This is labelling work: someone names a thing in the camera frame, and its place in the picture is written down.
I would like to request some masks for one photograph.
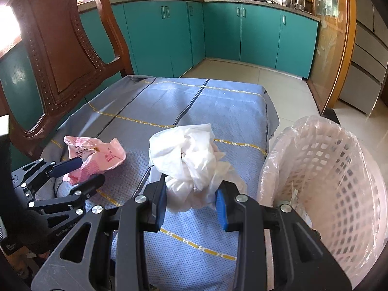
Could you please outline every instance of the countertop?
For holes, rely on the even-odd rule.
[[[119,3],[125,3],[125,2],[134,2],[134,1],[148,1],[148,0],[110,0],[111,4],[119,4]],[[318,17],[315,17],[309,13],[297,10],[297,9],[292,9],[288,8],[286,6],[282,6],[280,4],[275,4],[275,3],[267,3],[267,2],[260,2],[260,1],[254,1],[254,0],[183,0],[183,1],[193,1],[193,2],[231,2],[231,3],[244,3],[244,4],[255,4],[255,5],[261,5],[261,6],[266,6],[269,8],[275,8],[275,9],[281,9],[287,12],[295,13],[307,18],[310,18],[312,20],[315,20],[317,22],[320,22],[321,19]],[[80,13],[89,11],[91,9],[96,8],[96,2],[95,1],[90,1],[86,3],[82,3],[78,5],[78,11]]]

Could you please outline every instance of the trash can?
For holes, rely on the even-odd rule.
[[[387,191],[370,153],[326,118],[298,120],[268,154],[257,197],[266,206],[291,200],[355,288],[381,254],[387,233]]]

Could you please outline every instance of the pink wrapper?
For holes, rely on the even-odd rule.
[[[83,160],[79,169],[63,176],[63,181],[72,185],[88,180],[93,174],[114,169],[126,157],[125,150],[117,138],[109,143],[88,137],[65,136],[63,140],[69,146],[69,158],[79,156]]]

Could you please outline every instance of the wooden chair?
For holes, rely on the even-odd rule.
[[[108,64],[98,57],[86,36],[77,0],[3,1],[12,7],[19,22],[36,78],[43,115],[31,130],[23,129],[13,116],[1,86],[0,115],[10,115],[12,144],[32,159],[37,159],[42,151],[42,140],[86,94],[118,71],[122,76],[133,74],[129,50],[109,0],[96,0],[115,55]]]

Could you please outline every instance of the silver screw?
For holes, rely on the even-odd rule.
[[[144,195],[139,195],[135,197],[135,202],[137,203],[143,203],[143,202],[146,202],[146,200],[147,200],[147,197]]]
[[[246,202],[248,200],[248,196],[244,194],[239,194],[236,196],[236,200],[238,202]]]
[[[282,212],[289,213],[289,212],[291,212],[292,208],[291,208],[291,206],[289,204],[282,204],[280,206],[280,210]]]
[[[92,207],[92,212],[96,215],[96,214],[99,214],[101,213],[103,210],[103,208],[101,206],[94,206]]]

